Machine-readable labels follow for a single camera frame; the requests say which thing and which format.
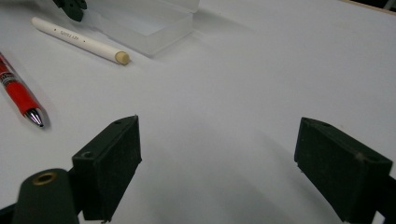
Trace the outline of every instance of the white marker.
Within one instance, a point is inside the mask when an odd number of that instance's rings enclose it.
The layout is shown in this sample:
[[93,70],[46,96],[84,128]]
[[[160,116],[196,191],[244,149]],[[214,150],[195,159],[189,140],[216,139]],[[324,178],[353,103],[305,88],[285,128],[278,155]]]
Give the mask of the white marker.
[[48,21],[43,21],[37,17],[33,17],[31,22],[37,30],[40,30],[48,35],[53,35],[66,41],[67,43],[85,49],[115,63],[127,64],[130,61],[129,55],[126,52],[91,39],[87,36],[67,30],[62,26],[55,25]]

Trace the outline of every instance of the black object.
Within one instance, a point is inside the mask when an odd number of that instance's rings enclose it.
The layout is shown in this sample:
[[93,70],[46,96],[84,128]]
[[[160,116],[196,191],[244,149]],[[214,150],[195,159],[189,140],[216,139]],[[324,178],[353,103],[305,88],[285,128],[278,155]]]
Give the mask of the black object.
[[81,21],[84,16],[82,9],[87,9],[85,0],[53,0],[53,2],[73,21]]
[[302,118],[294,160],[343,221],[372,223],[375,211],[396,223],[392,161],[356,139]]
[[111,220],[142,161],[138,117],[108,125],[72,158],[66,172],[50,169],[27,178],[16,204],[0,210],[0,223],[77,224]]
[[384,6],[388,2],[388,0],[351,0],[351,1],[362,3],[364,5],[368,5],[372,7],[379,7],[379,8],[384,8]]

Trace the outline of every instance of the transparent plastic container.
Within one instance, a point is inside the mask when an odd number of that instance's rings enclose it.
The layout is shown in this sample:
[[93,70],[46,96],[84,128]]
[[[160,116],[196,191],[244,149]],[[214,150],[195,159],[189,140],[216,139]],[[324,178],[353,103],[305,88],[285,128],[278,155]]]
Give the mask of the transparent plastic container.
[[148,56],[192,30],[199,0],[87,0],[82,24]]

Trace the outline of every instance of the pen tip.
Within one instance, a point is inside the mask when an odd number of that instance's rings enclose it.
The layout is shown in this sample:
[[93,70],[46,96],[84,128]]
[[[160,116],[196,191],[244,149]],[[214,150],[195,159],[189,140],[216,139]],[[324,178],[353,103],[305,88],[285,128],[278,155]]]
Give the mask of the pen tip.
[[41,120],[39,109],[30,109],[26,111],[25,117],[33,122],[33,124],[37,125],[40,128],[44,128],[44,123]]

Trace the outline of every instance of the screw hole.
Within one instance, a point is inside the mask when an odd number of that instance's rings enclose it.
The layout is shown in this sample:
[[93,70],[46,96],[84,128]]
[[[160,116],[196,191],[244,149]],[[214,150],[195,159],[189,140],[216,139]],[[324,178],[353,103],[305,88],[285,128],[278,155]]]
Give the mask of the screw hole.
[[55,172],[48,172],[42,175],[38,175],[33,179],[33,184],[36,186],[46,185],[52,182],[56,178]]
[[88,152],[82,153],[81,156],[84,157],[84,158],[91,158],[93,156],[93,153],[88,151]]

